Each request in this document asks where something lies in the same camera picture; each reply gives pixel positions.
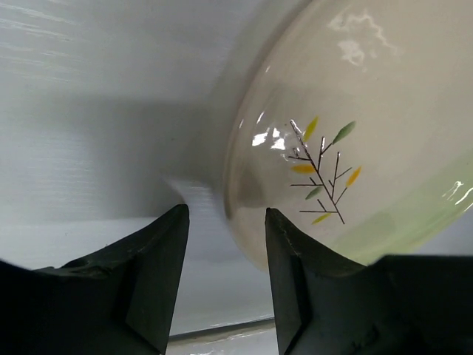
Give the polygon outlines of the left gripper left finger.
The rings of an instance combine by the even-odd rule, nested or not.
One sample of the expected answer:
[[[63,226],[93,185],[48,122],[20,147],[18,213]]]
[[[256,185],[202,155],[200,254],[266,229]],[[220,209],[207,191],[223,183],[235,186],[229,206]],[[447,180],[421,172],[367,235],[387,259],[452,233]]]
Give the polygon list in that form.
[[[164,354],[189,209],[59,268],[1,263],[3,354]]]

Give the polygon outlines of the green and cream plate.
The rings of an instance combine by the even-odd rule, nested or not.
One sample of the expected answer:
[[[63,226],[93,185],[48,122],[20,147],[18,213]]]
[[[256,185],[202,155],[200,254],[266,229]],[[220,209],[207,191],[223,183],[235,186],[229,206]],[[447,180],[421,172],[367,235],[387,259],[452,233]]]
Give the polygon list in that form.
[[[313,1],[236,117],[225,212],[268,267],[265,212],[362,264],[472,208],[472,3]]]

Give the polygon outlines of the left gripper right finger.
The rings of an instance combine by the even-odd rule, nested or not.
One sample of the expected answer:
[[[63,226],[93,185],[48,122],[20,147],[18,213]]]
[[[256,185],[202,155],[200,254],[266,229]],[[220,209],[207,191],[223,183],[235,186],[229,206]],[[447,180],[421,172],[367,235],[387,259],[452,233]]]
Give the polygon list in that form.
[[[470,354],[472,259],[387,255],[356,263],[279,210],[265,239],[281,354]]]

